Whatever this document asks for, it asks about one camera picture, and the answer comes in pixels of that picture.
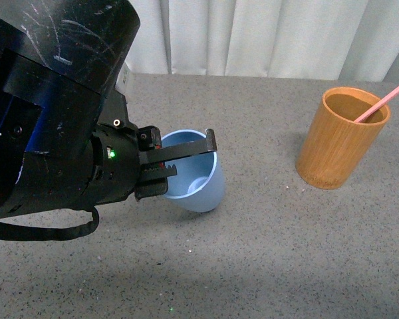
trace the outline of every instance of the cup rim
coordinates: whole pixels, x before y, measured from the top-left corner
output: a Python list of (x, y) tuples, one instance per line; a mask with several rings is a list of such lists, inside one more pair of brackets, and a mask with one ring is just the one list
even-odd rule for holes
[[(180, 133), (195, 133), (197, 135), (200, 135), (203, 138), (206, 137), (205, 134), (202, 132), (191, 130), (191, 129), (184, 129), (184, 130), (177, 130), (177, 131), (171, 132), (169, 134), (166, 134), (161, 140), (164, 140), (166, 138), (169, 138), (170, 136), (173, 136), (175, 134), (180, 134)], [(183, 199), (183, 198), (187, 198), (189, 196), (195, 195), (197, 192), (201, 191), (208, 184), (208, 182), (214, 175), (216, 167), (217, 167), (217, 152), (213, 152), (213, 167), (211, 169), (211, 172), (208, 175), (207, 179), (195, 191), (193, 191), (191, 193), (187, 193), (185, 195), (179, 195), (179, 196), (167, 195), (167, 194), (163, 194), (163, 196), (168, 199)]]
[(375, 122), (375, 123), (362, 123), (362, 122), (356, 123), (355, 121), (349, 120), (348, 118), (343, 118), (341, 115), (339, 115), (336, 112), (334, 112), (333, 110), (331, 110), (331, 108), (327, 104), (327, 98), (329, 96), (334, 95), (334, 94), (343, 94), (343, 93), (345, 93), (345, 94), (349, 94), (350, 93), (350, 95), (352, 95), (355, 98), (359, 98), (359, 99), (360, 99), (360, 96), (367, 95), (367, 96), (370, 96), (370, 97), (373, 97), (373, 98), (377, 99), (376, 103), (379, 100), (381, 100), (381, 98), (379, 98), (377, 95), (375, 95), (375, 94), (373, 94), (371, 92), (362, 90), (360, 88), (353, 88), (351, 86), (337, 86), (337, 87), (334, 87), (334, 88), (330, 88), (327, 91), (325, 91), (324, 94), (322, 95), (322, 103), (323, 103), (325, 109), (328, 110), (332, 115), (334, 115), (337, 118), (340, 118), (341, 120), (344, 120), (346, 122), (349, 122), (349, 123), (352, 123), (352, 124), (355, 124), (355, 125), (363, 125), (363, 126), (385, 125), (385, 123), (387, 123), (387, 121), (389, 121), (390, 116), (391, 116), (391, 111), (390, 111), (390, 107), (389, 107), (388, 104), (385, 104), (385, 105), (383, 105), (381, 107), (381, 109), (382, 108), (386, 109), (387, 116), (382, 121), (379, 121), (379, 122)]

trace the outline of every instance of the screw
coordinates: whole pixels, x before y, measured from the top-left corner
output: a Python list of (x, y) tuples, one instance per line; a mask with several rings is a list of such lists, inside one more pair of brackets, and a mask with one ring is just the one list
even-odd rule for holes
[(22, 127), (21, 127), (20, 125), (15, 125), (15, 126), (13, 127), (12, 132), (13, 132), (13, 135), (14, 135), (14, 136), (21, 136), (21, 134), (22, 134)]

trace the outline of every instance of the blue cup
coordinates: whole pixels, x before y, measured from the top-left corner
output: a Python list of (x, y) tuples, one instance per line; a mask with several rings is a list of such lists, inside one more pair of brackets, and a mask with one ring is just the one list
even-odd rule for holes
[[(162, 146), (174, 146), (205, 138), (194, 130), (179, 130), (162, 138)], [(168, 177), (168, 191), (163, 195), (176, 205), (204, 213), (215, 209), (225, 195), (225, 178), (217, 152), (167, 161), (176, 165), (178, 174)]]

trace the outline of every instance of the gray countertop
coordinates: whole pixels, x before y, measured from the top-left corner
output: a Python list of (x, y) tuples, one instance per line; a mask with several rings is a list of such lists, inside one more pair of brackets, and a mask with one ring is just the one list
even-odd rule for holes
[[(129, 117), (215, 130), (227, 193), (210, 213), (161, 197), (98, 207), (95, 233), (0, 241), (0, 318), (399, 318), (399, 97), (339, 189), (295, 170), (322, 93), (390, 83), (137, 75)], [(68, 227), (88, 214), (13, 219)]]

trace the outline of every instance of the white curtain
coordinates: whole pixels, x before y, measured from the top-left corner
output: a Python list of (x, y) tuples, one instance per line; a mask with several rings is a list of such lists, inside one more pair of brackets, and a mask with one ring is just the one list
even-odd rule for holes
[(399, 82), (399, 0), (130, 0), (132, 72)]

